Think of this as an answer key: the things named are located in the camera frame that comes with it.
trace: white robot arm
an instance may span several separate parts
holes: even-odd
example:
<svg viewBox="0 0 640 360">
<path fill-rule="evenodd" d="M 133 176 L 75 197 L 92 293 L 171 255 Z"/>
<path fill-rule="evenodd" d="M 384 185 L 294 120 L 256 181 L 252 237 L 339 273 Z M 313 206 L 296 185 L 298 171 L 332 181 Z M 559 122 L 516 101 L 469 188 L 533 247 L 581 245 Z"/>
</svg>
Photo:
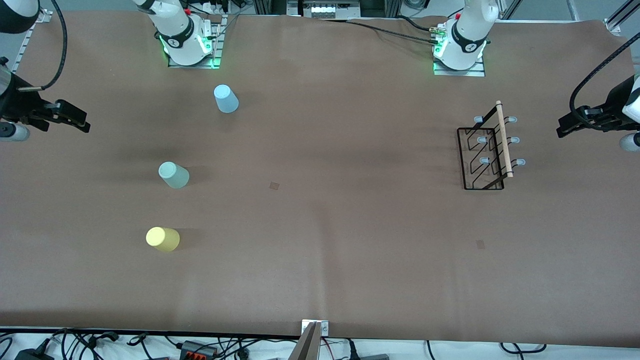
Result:
<svg viewBox="0 0 640 360">
<path fill-rule="evenodd" d="M 445 34 L 436 36 L 439 44 L 433 47 L 433 56 L 454 70 L 471 68 L 486 45 L 486 37 L 500 11 L 495 0 L 465 0 L 459 19 L 449 19 L 439 28 Z"/>
<path fill-rule="evenodd" d="M 179 65 L 193 65 L 211 54 L 211 21 L 187 15 L 179 0 L 132 0 L 149 15 L 169 57 Z"/>
</svg>

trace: electrical connector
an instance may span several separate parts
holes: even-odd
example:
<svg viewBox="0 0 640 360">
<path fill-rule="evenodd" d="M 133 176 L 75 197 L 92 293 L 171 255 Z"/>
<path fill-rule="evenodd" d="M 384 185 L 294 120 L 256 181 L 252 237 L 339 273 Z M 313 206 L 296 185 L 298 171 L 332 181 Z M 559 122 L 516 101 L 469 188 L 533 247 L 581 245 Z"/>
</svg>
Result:
<svg viewBox="0 0 640 360">
<path fill-rule="evenodd" d="M 185 360 L 213 360 L 217 354 L 217 348 L 193 341 L 183 342 L 180 349 L 180 359 Z"/>
<path fill-rule="evenodd" d="M 349 360 L 360 360 L 360 356 L 358 356 L 358 350 L 356 349 L 355 343 L 353 340 L 347 339 L 349 342 L 349 349 L 351 350 L 351 355 L 349 356 Z"/>
<path fill-rule="evenodd" d="M 445 28 L 429 28 L 429 32 L 437 35 L 446 35 L 447 29 Z"/>
<path fill-rule="evenodd" d="M 20 350 L 18 355 L 15 356 L 15 360 L 54 360 L 53 357 L 47 354 L 41 354 L 37 349 L 27 348 Z"/>
<path fill-rule="evenodd" d="M 238 350 L 236 355 L 238 355 L 238 359 L 240 360 L 249 360 L 249 349 L 241 348 L 240 350 Z"/>
<path fill-rule="evenodd" d="M 202 4 L 202 11 L 209 14 L 214 13 L 213 9 L 211 8 L 211 3 Z"/>
</svg>

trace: power adapter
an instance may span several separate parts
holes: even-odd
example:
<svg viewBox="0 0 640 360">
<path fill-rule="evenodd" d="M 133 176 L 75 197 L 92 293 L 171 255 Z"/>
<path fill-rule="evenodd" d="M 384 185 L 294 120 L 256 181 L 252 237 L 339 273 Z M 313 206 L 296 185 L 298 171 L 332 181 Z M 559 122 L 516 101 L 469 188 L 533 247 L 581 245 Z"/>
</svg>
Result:
<svg viewBox="0 0 640 360">
<path fill-rule="evenodd" d="M 34 348 L 26 348 L 20 350 L 18 355 L 15 356 L 15 360 L 53 360 L 53 357 L 47 354 L 39 354 Z"/>
<path fill-rule="evenodd" d="M 389 355 L 380 354 L 380 355 L 372 355 L 361 357 L 360 360 L 389 360 Z"/>
<path fill-rule="evenodd" d="M 187 360 L 213 360 L 217 353 L 217 348 L 193 341 L 185 341 L 180 349 L 180 358 Z"/>
</svg>

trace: brown paper sheet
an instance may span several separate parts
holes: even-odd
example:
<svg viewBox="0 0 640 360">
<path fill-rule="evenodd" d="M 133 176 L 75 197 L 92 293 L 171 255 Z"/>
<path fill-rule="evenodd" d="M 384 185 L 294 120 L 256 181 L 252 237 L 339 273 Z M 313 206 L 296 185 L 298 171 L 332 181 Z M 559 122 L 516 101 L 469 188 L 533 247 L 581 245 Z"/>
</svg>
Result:
<svg viewBox="0 0 640 360">
<path fill-rule="evenodd" d="M 621 133 L 555 134 L 623 41 L 602 23 L 497 24 L 487 77 L 456 78 L 433 75 L 430 46 L 350 24 L 242 16 L 220 70 L 178 70 L 142 13 L 66 18 L 42 95 L 92 130 L 0 143 L 0 323 L 298 334 L 320 318 L 336 337 L 640 345 L 639 158 Z M 47 82 L 60 48 L 58 21 L 39 24 L 19 75 Z M 631 74 L 625 53 L 578 105 Z M 456 128 L 496 100 L 527 166 L 466 192 Z M 154 226 L 180 247 L 149 247 Z"/>
</svg>

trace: black cable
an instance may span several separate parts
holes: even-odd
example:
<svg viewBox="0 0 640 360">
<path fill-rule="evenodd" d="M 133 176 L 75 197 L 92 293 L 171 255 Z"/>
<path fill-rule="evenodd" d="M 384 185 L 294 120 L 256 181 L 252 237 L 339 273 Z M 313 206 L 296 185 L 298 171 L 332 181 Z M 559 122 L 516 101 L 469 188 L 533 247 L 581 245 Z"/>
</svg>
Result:
<svg viewBox="0 0 640 360">
<path fill-rule="evenodd" d="M 431 352 L 431 342 L 429 340 L 427 340 L 427 350 L 429 350 L 429 356 L 431 356 L 431 360 L 436 360 L 436 358 L 433 356 L 433 353 Z"/>
<path fill-rule="evenodd" d="M 2 351 L 2 354 L 0 354 L 0 360 L 2 360 L 2 358 L 6 355 L 7 351 L 9 351 L 9 348 L 11 347 L 11 345 L 13 345 L 13 338 L 4 338 L 0 340 L 0 344 L 4 343 L 5 341 L 8 341 L 9 344 L 6 345 L 6 348 L 4 349 L 4 351 Z"/>
<path fill-rule="evenodd" d="M 198 10 L 197 13 L 210 15 L 209 13 L 204 12 L 202 9 L 198 9 L 197 7 L 195 7 L 193 4 L 189 2 L 189 0 L 180 0 L 180 3 L 185 6 L 184 8 L 189 7 L 189 8 Z"/>
<path fill-rule="evenodd" d="M 268 342 L 270 342 L 270 343 L 281 343 L 281 342 L 283 342 L 283 341 L 289 341 L 289 342 L 291 342 L 291 343 L 298 343 L 298 341 L 297 341 L 297 340 L 290 340 L 290 339 L 286 339 L 286 340 L 262 339 L 262 340 L 263 340 L 263 341 L 268 341 Z M 335 341 L 334 341 L 334 342 L 329 341 L 329 344 L 337 344 L 337 342 L 335 342 Z"/>
<path fill-rule="evenodd" d="M 383 28 L 378 28 L 376 26 L 371 26 L 371 25 L 367 25 L 367 24 L 362 24 L 361 22 L 346 21 L 346 23 L 347 24 L 354 24 L 354 25 L 364 26 L 365 28 L 373 29 L 373 30 L 376 30 L 376 31 L 382 31 L 383 33 L 395 35 L 397 37 L 403 37 L 403 38 L 409 38 L 409 39 L 418 40 L 418 41 L 424 41 L 424 42 L 427 42 L 427 43 L 433 44 L 433 45 L 436 45 L 438 43 L 436 40 L 413 37 L 411 35 L 402 34 L 402 33 L 396 33 L 395 31 L 391 31 L 391 30 L 387 30 L 387 29 L 383 29 Z"/>
<path fill-rule="evenodd" d="M 397 18 L 406 20 L 411 26 L 413 26 L 416 29 L 420 29 L 422 31 L 427 31 L 427 32 L 429 31 L 429 28 L 425 28 L 424 26 L 420 26 L 416 24 L 413 20 L 411 20 L 411 18 L 408 18 L 404 15 L 398 15 Z"/>
<path fill-rule="evenodd" d="M 80 336 L 80 334 L 78 332 L 75 332 L 73 330 L 70 330 L 70 332 L 76 336 L 76 339 L 78 339 L 78 341 L 80 341 L 80 343 L 82 343 L 82 345 L 84 345 L 84 349 L 83 351 L 80 352 L 80 359 L 82 359 L 82 354 L 83 352 L 88 348 L 91 353 L 93 354 L 93 358 L 94 359 L 100 359 L 100 360 L 104 360 L 104 358 L 102 356 L 100 356 L 100 354 L 98 354 L 91 345 L 89 345 L 89 343 L 84 339 L 83 336 Z"/>
<path fill-rule="evenodd" d="M 142 345 L 142 350 L 145 351 L 145 355 L 147 355 L 147 358 L 149 360 L 153 360 L 153 357 L 151 357 L 151 355 L 149 354 L 149 351 L 147 350 L 147 346 L 145 345 L 145 339 L 147 338 L 147 335 L 148 335 L 147 332 L 143 332 L 140 335 L 134 336 L 129 341 L 127 341 L 127 345 L 129 345 L 130 347 L 134 347 L 138 344 Z"/>
<path fill-rule="evenodd" d="M 456 11 L 452 12 L 451 15 L 447 16 L 447 19 L 451 18 L 453 15 L 456 15 L 457 13 L 461 12 L 464 9 L 465 8 L 460 8 L 459 10 L 456 10 Z"/>
<path fill-rule="evenodd" d="M 415 3 L 412 3 L 412 0 L 404 0 L 403 1 L 404 4 L 414 10 L 418 10 L 418 13 L 420 13 L 421 11 L 423 11 L 424 9 L 427 8 L 427 6 L 429 6 L 429 3 L 431 2 L 431 0 L 425 0 L 424 4 L 420 4 L 422 1 L 416 1 Z"/>
<path fill-rule="evenodd" d="M 171 341 L 171 339 L 170 339 L 167 335 L 165 335 L 165 336 L 164 336 L 164 338 L 165 338 L 167 341 L 169 341 L 169 342 L 171 343 L 171 345 L 173 345 L 174 347 L 178 347 L 178 343 L 174 343 L 173 341 Z"/>
<path fill-rule="evenodd" d="M 218 342 L 217 342 L 217 343 L 208 343 L 208 344 L 204 344 L 204 345 L 202 345 L 201 347 L 197 348 L 196 350 L 192 351 L 192 353 L 194 353 L 194 354 L 195 354 L 195 353 L 199 352 L 200 350 L 202 350 L 203 348 L 205 348 L 205 347 L 210 347 L 211 345 L 215 345 L 215 344 L 218 344 L 218 346 L 220 346 L 220 350 L 222 350 L 222 343 L 223 343 L 223 342 L 222 342 L 222 341 L 220 341 L 220 338 L 218 338 Z M 215 358 L 221 357 L 221 355 L 222 355 L 225 351 L 226 351 L 226 350 L 223 350 L 222 352 L 220 352 L 220 354 L 216 354 Z M 183 357 L 183 358 L 181 358 L 180 360 L 186 360 L 186 359 L 187 359 L 187 357 L 188 357 L 188 354 L 185 354 L 185 355 L 184 355 L 184 357 Z"/>
<path fill-rule="evenodd" d="M 515 351 L 509 350 L 506 347 L 504 347 L 504 343 L 500 343 L 500 348 L 503 349 L 503 351 L 505 351 L 505 352 L 507 352 L 507 353 L 509 353 L 511 355 L 520 356 L 520 360 L 524 360 L 524 354 L 537 354 L 537 353 L 545 351 L 545 349 L 547 348 L 547 344 L 542 344 L 542 347 L 534 349 L 534 350 L 522 350 L 518 346 L 518 344 L 516 344 L 516 343 L 511 343 L 511 344 L 516 348 Z"/>
<path fill-rule="evenodd" d="M 53 4 L 53 7 L 56 9 L 56 13 L 60 18 L 60 24 L 62 25 L 62 55 L 60 56 L 60 64 L 58 65 L 58 71 L 56 71 L 56 74 L 53 76 L 53 79 L 51 79 L 51 81 L 48 82 L 48 84 L 40 87 L 26 88 L 25 90 L 23 90 L 25 92 L 42 91 L 52 87 L 53 84 L 55 84 L 58 78 L 60 77 L 60 74 L 62 74 L 62 69 L 65 67 L 65 60 L 67 59 L 67 23 L 65 22 L 65 18 L 62 16 L 62 11 L 60 11 L 60 7 L 58 6 L 58 3 L 56 2 L 56 0 L 51 0 L 51 4 Z"/>
<path fill-rule="evenodd" d="M 216 356 L 216 359 L 224 360 L 224 359 L 226 359 L 226 358 L 230 357 L 231 355 L 234 355 L 236 352 L 238 352 L 238 351 L 240 351 L 240 350 L 242 350 L 242 349 L 248 348 L 248 347 L 250 347 L 251 345 L 253 345 L 253 344 L 255 344 L 255 343 L 259 342 L 259 341 L 262 341 L 262 339 L 256 339 L 256 340 L 253 340 L 253 341 L 249 342 L 247 345 L 242 345 L 242 346 L 240 346 L 238 349 L 236 349 L 236 350 L 232 351 L 231 353 L 226 354 L 226 352 L 227 352 L 230 348 L 232 348 L 232 347 L 234 347 L 236 344 L 238 344 L 238 341 L 237 341 L 237 342 L 236 342 L 236 343 L 234 343 L 234 344 L 230 344 L 230 345 L 229 345 L 229 346 L 228 346 L 228 347 L 227 347 L 227 348 L 226 348 L 226 349 L 225 349 L 221 354 L 218 354 L 218 355 Z M 216 344 L 216 343 L 209 343 L 209 344 L 202 345 L 201 347 L 197 348 L 194 352 L 198 352 L 198 351 L 202 350 L 202 349 L 203 349 L 203 348 L 205 348 L 205 347 L 208 347 L 208 346 L 211 346 L 211 345 L 215 345 L 215 344 Z"/>
<path fill-rule="evenodd" d="M 153 360 L 153 357 L 151 357 L 151 355 L 149 355 L 149 350 L 147 350 L 147 346 L 145 345 L 145 341 L 144 340 L 140 342 L 140 345 L 142 345 L 142 350 L 145 351 L 145 354 L 147 355 L 147 358 L 149 360 Z"/>
<path fill-rule="evenodd" d="M 65 329 L 65 334 L 62 336 L 62 342 L 60 343 L 60 352 L 62 353 L 62 359 L 67 360 L 67 354 L 65 353 L 65 340 L 67 339 L 67 330 Z"/>
<path fill-rule="evenodd" d="M 242 343 L 242 339 L 238 339 L 238 340 L 236 340 L 236 342 L 235 342 L 235 343 L 231 343 L 231 341 L 228 341 L 228 342 L 227 342 L 227 347 L 222 351 L 222 353 L 221 353 L 221 355 L 220 355 L 220 356 L 222 356 L 222 354 L 226 354 L 226 353 L 227 353 L 227 351 L 229 351 L 229 349 L 230 349 L 230 348 L 233 348 L 233 347 L 234 347 L 234 346 L 236 346 L 237 344 L 241 344 L 241 343 Z"/>
<path fill-rule="evenodd" d="M 606 58 L 602 63 L 600 63 L 600 65 L 598 65 L 595 69 L 593 69 L 593 71 L 591 71 L 589 73 L 589 75 L 587 75 L 586 78 L 584 78 L 584 80 L 582 80 L 581 83 L 578 84 L 578 86 L 576 86 L 576 88 L 573 90 L 573 92 L 571 93 L 571 97 L 569 98 L 569 109 L 571 110 L 571 114 L 573 114 L 573 116 L 578 119 L 585 127 L 588 127 L 589 129 L 594 129 L 594 130 L 600 130 L 600 131 L 610 131 L 610 130 L 615 130 L 615 129 L 604 129 L 601 126 L 597 126 L 594 125 L 590 122 L 588 122 L 584 117 L 582 117 L 582 115 L 580 115 L 580 113 L 575 109 L 575 98 L 578 96 L 578 93 L 580 92 L 580 90 L 582 90 L 582 88 L 584 87 L 584 85 L 586 85 L 589 80 L 591 80 L 591 78 L 593 78 L 595 76 L 595 74 L 598 74 L 598 72 L 600 72 L 600 70 L 602 70 L 602 68 L 604 68 L 605 66 L 607 66 L 608 63 L 612 62 L 613 59 L 617 58 L 618 55 L 620 55 L 624 50 L 626 50 L 628 47 L 631 46 L 631 44 L 633 44 L 634 42 L 636 42 L 636 40 L 638 40 L 640 38 L 640 33 L 637 33 L 634 35 L 634 37 L 630 38 L 627 42 L 625 42 L 624 44 L 622 44 L 622 46 L 620 46 L 617 50 L 615 50 L 611 55 L 609 55 L 608 58 Z"/>
<path fill-rule="evenodd" d="M 69 347 L 67 348 L 67 351 L 65 351 L 64 347 L 62 348 L 62 351 L 64 351 L 64 354 L 62 355 L 63 359 L 68 359 L 69 356 L 73 356 L 73 352 L 71 352 L 71 349 L 73 348 L 77 348 L 77 344 L 80 344 L 80 341 L 78 341 L 78 339 L 74 339 L 73 341 L 71 341 L 71 345 L 69 345 Z"/>
<path fill-rule="evenodd" d="M 360 356 L 358 356 L 358 350 L 356 349 L 356 344 L 353 340 L 347 338 L 349 342 L 349 349 L 351 350 L 351 356 L 349 356 L 349 360 L 360 360 Z"/>
<path fill-rule="evenodd" d="M 242 347 L 242 339 L 240 339 L 238 341 L 238 345 L 240 345 L 240 347 Z M 236 352 L 234 354 L 234 360 L 236 360 L 238 358 L 239 358 L 239 360 L 249 360 L 249 350 L 247 350 L 245 348 L 241 349 L 241 350 L 238 350 L 238 352 Z"/>
<path fill-rule="evenodd" d="M 78 348 L 78 345 L 80 345 L 80 344 L 81 344 L 80 340 L 78 340 L 78 338 L 77 338 L 78 336 L 80 336 L 80 335 L 77 335 L 77 334 L 76 334 L 76 341 L 77 341 L 77 342 L 76 342 L 76 344 L 74 345 L 74 347 L 71 349 L 71 354 L 69 354 L 69 360 L 73 360 L 73 358 L 74 358 L 74 354 L 76 353 L 76 349 Z"/>
</svg>

